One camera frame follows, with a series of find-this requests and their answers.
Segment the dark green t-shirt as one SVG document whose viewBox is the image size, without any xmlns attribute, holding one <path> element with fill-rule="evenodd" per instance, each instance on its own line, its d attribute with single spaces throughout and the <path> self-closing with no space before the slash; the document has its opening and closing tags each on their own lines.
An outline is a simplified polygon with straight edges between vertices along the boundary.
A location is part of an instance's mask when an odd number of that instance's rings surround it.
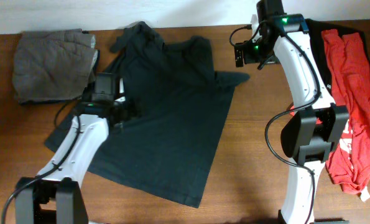
<svg viewBox="0 0 370 224">
<path fill-rule="evenodd" d="M 168 44 L 145 22 L 124 30 L 106 71 L 123 79 L 135 106 L 99 147 L 89 171 L 197 208 L 241 72 L 219 72 L 208 39 Z"/>
</svg>

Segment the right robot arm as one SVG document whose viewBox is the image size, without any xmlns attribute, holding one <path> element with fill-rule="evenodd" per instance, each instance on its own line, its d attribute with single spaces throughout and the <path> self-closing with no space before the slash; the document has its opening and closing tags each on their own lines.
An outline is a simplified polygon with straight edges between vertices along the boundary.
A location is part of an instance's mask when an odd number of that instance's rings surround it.
<svg viewBox="0 0 370 224">
<path fill-rule="evenodd" d="M 345 106 L 338 106 L 320 76 L 313 58 L 310 29 L 301 14 L 287 14 L 281 0 L 259 1 L 257 13 L 246 28 L 252 37 L 233 44 L 237 67 L 256 63 L 259 69 L 279 63 L 284 69 L 293 108 L 271 118 L 292 117 L 280 134 L 285 157 L 271 153 L 289 166 L 285 201 L 278 222 L 314 223 L 313 207 L 320 174 L 329 155 L 339 144 L 349 118 Z"/>
</svg>

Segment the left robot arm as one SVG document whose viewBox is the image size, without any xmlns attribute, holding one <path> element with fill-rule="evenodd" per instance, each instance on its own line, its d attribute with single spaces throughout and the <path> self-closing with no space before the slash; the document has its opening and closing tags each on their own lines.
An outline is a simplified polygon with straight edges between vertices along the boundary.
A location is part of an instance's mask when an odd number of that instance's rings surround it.
<svg viewBox="0 0 370 224">
<path fill-rule="evenodd" d="M 123 77 L 98 74 L 54 156 L 35 177 L 21 178 L 8 198 L 7 205 L 15 203 L 16 223 L 90 224 L 81 194 L 84 176 L 112 130 L 135 115 Z"/>
</svg>

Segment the black garment under red shirt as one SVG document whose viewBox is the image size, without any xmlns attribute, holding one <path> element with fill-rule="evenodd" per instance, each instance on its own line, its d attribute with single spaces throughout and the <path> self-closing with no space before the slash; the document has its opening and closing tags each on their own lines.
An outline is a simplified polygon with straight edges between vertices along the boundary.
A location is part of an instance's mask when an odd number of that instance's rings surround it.
<svg viewBox="0 0 370 224">
<path fill-rule="evenodd" d="M 338 106 L 347 106 L 349 117 L 370 118 L 370 60 L 363 31 L 327 22 L 306 20 L 313 58 L 330 95 Z"/>
</svg>

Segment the folded grey-brown garment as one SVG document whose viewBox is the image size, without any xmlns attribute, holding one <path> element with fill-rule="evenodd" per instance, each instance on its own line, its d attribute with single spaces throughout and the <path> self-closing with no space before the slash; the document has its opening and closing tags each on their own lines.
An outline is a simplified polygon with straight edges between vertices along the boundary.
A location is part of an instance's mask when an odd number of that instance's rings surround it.
<svg viewBox="0 0 370 224">
<path fill-rule="evenodd" d="M 95 80 L 96 37 L 82 29 L 23 32 L 12 84 L 20 104 L 66 101 Z"/>
</svg>

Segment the red t-shirt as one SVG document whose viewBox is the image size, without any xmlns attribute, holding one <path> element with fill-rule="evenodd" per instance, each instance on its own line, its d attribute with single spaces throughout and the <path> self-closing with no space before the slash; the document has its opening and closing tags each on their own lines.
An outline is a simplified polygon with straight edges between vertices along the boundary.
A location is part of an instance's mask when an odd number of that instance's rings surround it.
<svg viewBox="0 0 370 224">
<path fill-rule="evenodd" d="M 331 94 L 345 106 L 349 119 L 338 146 L 329 155 L 326 169 L 334 184 L 347 194 L 370 198 L 370 65 L 358 33 L 339 35 L 336 29 L 321 32 L 331 73 Z"/>
</svg>

